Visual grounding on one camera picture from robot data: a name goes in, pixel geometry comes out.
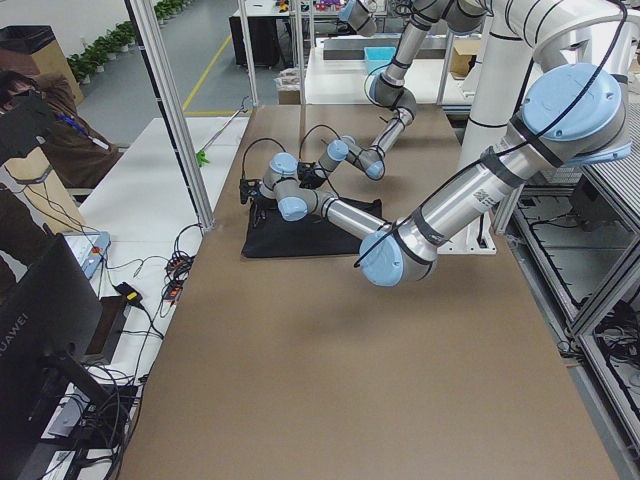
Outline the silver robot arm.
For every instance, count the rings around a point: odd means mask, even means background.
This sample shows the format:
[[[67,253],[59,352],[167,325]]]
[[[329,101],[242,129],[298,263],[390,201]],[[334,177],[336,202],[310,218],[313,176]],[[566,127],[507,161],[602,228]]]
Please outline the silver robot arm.
[[[405,75],[427,32],[443,20],[456,34],[470,34],[481,25],[485,15],[486,10],[471,1],[413,1],[408,23],[394,55],[385,68],[376,73],[369,89],[372,103],[392,112],[385,129],[368,148],[360,147],[351,136],[337,136],[329,142],[317,162],[298,167],[301,186],[320,187],[344,161],[364,172],[371,180],[381,179],[385,173],[386,153],[416,116],[416,99],[405,87]]]
[[[439,21],[459,35],[492,22],[472,109],[485,112],[505,85],[506,64],[520,53],[542,70],[520,106],[494,120],[503,136],[419,204],[389,223],[349,205],[323,183],[341,162],[372,179],[416,115],[404,78],[430,28]],[[360,240],[357,267],[378,286],[427,277],[439,250],[540,171],[609,163],[627,157],[627,72],[639,40],[639,15],[619,1],[414,1],[396,52],[370,88],[371,101],[392,112],[368,148],[345,136],[321,158],[300,163],[275,154],[261,179],[242,179],[240,200],[276,208],[289,222],[316,215]]]

